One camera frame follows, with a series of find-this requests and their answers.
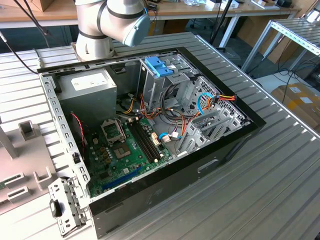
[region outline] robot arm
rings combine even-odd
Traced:
[[[112,39],[134,47],[148,34],[143,0],[76,0],[76,52],[85,61],[111,57]]]

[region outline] black ram slot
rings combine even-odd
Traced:
[[[152,151],[152,154],[155,156],[155,158],[160,159],[160,155],[158,153],[158,150],[156,149],[154,143],[150,140],[150,138],[148,137],[148,135],[144,131],[143,127],[139,123],[137,123],[137,126],[135,129],[138,131],[138,133],[141,136],[145,137],[146,144],[148,144],[148,147]]]
[[[142,149],[146,157],[148,158],[149,163],[153,163],[155,159],[160,159],[160,155],[151,142],[149,137],[146,135],[142,126],[137,122],[132,122],[128,124],[128,128],[132,133],[134,139],[138,143],[139,147]]]

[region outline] metal shelf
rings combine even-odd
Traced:
[[[293,67],[299,62],[306,51],[310,51],[315,55],[320,54],[320,26],[311,24],[304,18],[270,20],[264,31],[262,32],[260,38],[256,42],[255,46],[253,47],[251,53],[244,62],[241,68],[242,71],[245,72],[248,69],[261,45],[266,40],[271,29],[275,29],[279,33],[274,38],[267,51],[264,53],[264,56],[266,56],[276,46],[276,43],[281,35],[288,37],[289,39],[305,48],[305,50],[297,58],[290,69],[293,69]]]

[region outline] metal workbench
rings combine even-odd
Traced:
[[[274,29],[278,31],[277,35],[269,45],[268,49],[265,51],[264,56],[267,56],[270,51],[276,47],[277,42],[279,41],[282,35],[291,39],[292,41],[299,44],[304,48],[302,53],[296,58],[292,63],[289,70],[292,70],[301,60],[301,58],[306,54],[307,51],[310,51],[314,55],[320,55],[320,26],[308,22],[304,18],[295,18],[295,19],[282,19],[282,20],[270,20],[265,29],[263,30],[258,41],[254,45],[249,56],[245,60],[241,70],[246,71],[253,61],[255,55],[260,49],[261,45],[267,39],[270,30]]]
[[[120,55],[186,47],[267,122],[223,167],[107,235],[109,240],[313,240],[320,231],[320,137],[191,33],[150,36]],[[45,66],[77,62],[71,47],[40,50]],[[20,53],[36,67],[34,51]],[[68,174],[63,149],[38,77],[11,53],[0,55],[0,116],[5,131],[31,119],[40,124],[60,176]],[[48,194],[0,215],[4,239],[60,239]],[[68,237],[93,240],[87,224]]]

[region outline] desk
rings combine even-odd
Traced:
[[[11,6],[3,7],[4,9],[0,9],[0,29],[34,27],[33,22],[19,8]],[[228,11],[226,16],[232,17],[232,19],[219,47],[224,48],[227,45],[240,17],[288,15],[288,19],[292,19],[299,10],[300,8],[297,7],[290,10],[288,8],[265,10],[250,3],[250,0],[246,0],[244,4],[240,4],[239,8],[233,8]],[[77,10],[73,0],[55,0],[45,12],[34,11],[33,13],[43,26],[78,24]],[[212,8],[206,4],[188,6],[184,2],[160,2],[158,4],[157,20],[215,18],[217,14],[218,8]],[[150,12],[149,15],[152,20],[155,18],[153,12]]]
[[[184,32],[146,37],[131,48],[114,42],[120,56],[141,50],[186,47],[256,111],[266,125],[227,164],[120,226],[108,240],[314,239],[320,229],[320,136],[283,107],[201,37]],[[70,46],[41,49],[45,67],[77,62]],[[19,52],[32,69],[34,51]],[[39,124],[59,177],[70,168],[38,76],[11,53],[0,54],[0,116]],[[0,215],[4,239],[61,240],[45,194]],[[94,240],[90,222],[68,237]]]

